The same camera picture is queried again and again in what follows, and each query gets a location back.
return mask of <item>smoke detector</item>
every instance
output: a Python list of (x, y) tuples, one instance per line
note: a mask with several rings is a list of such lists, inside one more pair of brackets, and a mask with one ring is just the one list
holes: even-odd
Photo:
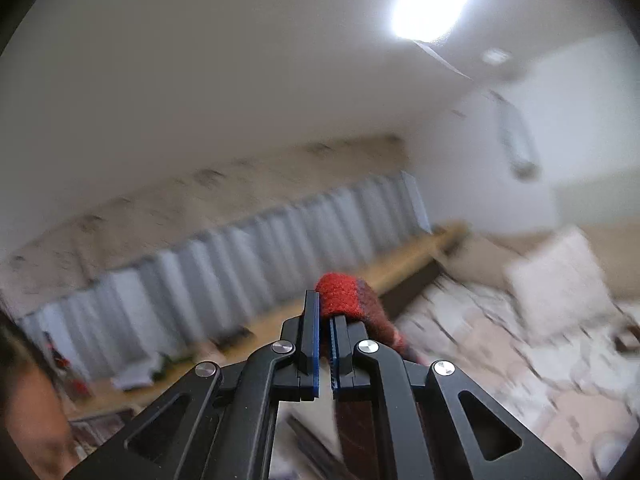
[(500, 66), (503, 63), (506, 63), (513, 56), (510, 52), (507, 52), (501, 48), (490, 48), (489, 50), (485, 50), (482, 53), (481, 59), (483, 62), (487, 63), (487, 65), (491, 66)]

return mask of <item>beige patterned wall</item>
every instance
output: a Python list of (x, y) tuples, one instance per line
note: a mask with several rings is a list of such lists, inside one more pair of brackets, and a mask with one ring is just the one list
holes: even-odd
[(0, 290), (22, 316), (100, 273), (204, 229), (407, 166), (395, 136), (312, 144), (206, 168), (119, 197), (0, 262)]

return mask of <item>dark hair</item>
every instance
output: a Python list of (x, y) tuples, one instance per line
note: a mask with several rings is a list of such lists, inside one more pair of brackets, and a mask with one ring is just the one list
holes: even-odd
[(56, 374), (40, 349), (0, 310), (0, 470), (5, 478), (36, 480), (4, 426), (4, 414), (17, 376), (29, 366), (38, 367), (56, 384)]

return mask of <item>person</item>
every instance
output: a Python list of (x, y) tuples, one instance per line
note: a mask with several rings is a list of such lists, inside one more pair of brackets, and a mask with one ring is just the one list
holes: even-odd
[(40, 349), (0, 311), (3, 478), (60, 480), (78, 463), (56, 380)]

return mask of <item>gray curtain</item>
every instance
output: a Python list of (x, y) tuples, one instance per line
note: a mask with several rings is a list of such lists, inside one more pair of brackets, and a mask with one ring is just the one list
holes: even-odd
[(153, 352), (178, 356), (421, 233), (401, 174), (269, 210), (112, 270), (19, 323), (44, 331), (87, 380)]

